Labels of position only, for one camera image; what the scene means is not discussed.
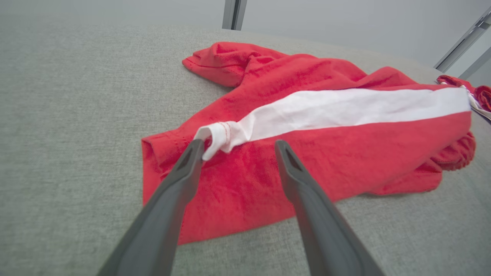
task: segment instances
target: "metal frame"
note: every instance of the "metal frame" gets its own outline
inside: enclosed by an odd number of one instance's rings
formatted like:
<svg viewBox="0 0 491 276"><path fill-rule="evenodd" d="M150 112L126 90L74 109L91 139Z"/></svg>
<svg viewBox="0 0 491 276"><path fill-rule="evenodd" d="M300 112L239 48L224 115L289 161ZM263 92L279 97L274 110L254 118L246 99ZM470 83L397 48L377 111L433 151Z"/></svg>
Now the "metal frame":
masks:
<svg viewBox="0 0 491 276"><path fill-rule="evenodd" d="M221 28L241 30L246 12L246 4L247 0L225 0Z"/></svg>
<svg viewBox="0 0 491 276"><path fill-rule="evenodd" d="M445 73L457 59L459 59L474 42L486 31L491 23L491 7L477 20L474 25L457 41L457 43L434 66Z"/></svg>

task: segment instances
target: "gray table surface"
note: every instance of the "gray table surface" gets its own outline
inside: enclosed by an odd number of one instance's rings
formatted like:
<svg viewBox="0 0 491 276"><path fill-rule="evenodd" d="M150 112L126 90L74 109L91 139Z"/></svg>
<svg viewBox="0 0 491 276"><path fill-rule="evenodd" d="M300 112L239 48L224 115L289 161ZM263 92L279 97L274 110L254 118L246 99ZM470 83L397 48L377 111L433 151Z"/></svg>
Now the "gray table surface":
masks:
<svg viewBox="0 0 491 276"><path fill-rule="evenodd" d="M0 275L94 275L141 209L140 139L230 91L181 60L217 41L439 72L368 51L230 30L79 26L0 15ZM388 275L489 275L491 127L430 193L339 202ZM180 246L174 275L308 275L296 219Z"/></svg>

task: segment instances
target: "red cloth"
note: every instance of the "red cloth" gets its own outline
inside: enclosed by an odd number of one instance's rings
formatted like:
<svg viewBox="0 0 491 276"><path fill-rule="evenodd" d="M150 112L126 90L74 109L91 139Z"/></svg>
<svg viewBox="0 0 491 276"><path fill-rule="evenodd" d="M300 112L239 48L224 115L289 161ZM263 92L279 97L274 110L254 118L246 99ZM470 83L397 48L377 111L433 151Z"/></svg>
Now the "red cloth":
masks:
<svg viewBox="0 0 491 276"><path fill-rule="evenodd" d="M491 112L491 88L489 86L483 85L476 88L474 98L484 110Z"/></svg>
<svg viewBox="0 0 491 276"><path fill-rule="evenodd" d="M176 130L142 139L146 203L201 126L239 121L253 109L299 90L431 89L396 69L367 75L346 60L286 55L251 44L220 42L183 60L190 71L237 87ZM289 142L333 201L361 193L418 193L435 189L444 169L467 165L475 150L470 112L428 120L293 131L217 152L202 167L188 204L179 244L275 223L295 215L281 187L274 141Z"/></svg>
<svg viewBox="0 0 491 276"><path fill-rule="evenodd" d="M489 88L489 86L483 85L478 88L474 88L468 81L447 75L439 76L437 81L438 83L445 82L449 85L454 85L457 87L464 85L484 110L491 111L491 88Z"/></svg>
<svg viewBox="0 0 491 276"><path fill-rule="evenodd" d="M455 77L452 77L452 76L447 76L447 75L441 75L439 76L436 81L438 81L438 83L442 83L442 82L445 82L447 83L448 85L454 85L454 86L457 86L457 87L460 87L460 86L465 86L467 88L467 90L469 90L469 92L474 95L474 87L470 84L470 82L468 81L464 81L464 80L461 80L459 78L455 78Z"/></svg>

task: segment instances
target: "white fabric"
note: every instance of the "white fabric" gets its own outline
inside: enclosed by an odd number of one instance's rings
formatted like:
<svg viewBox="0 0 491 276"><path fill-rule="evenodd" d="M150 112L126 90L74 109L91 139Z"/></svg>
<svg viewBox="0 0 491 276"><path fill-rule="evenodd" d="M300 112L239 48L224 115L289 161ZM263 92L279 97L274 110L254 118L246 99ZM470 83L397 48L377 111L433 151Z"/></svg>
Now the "white fabric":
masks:
<svg viewBox="0 0 491 276"><path fill-rule="evenodd" d="M436 91L369 89L299 91L254 109L239 122L218 122L198 129L195 139L212 137L203 160L218 151L230 152L248 141L294 130L406 122L469 111L467 91L452 87Z"/></svg>

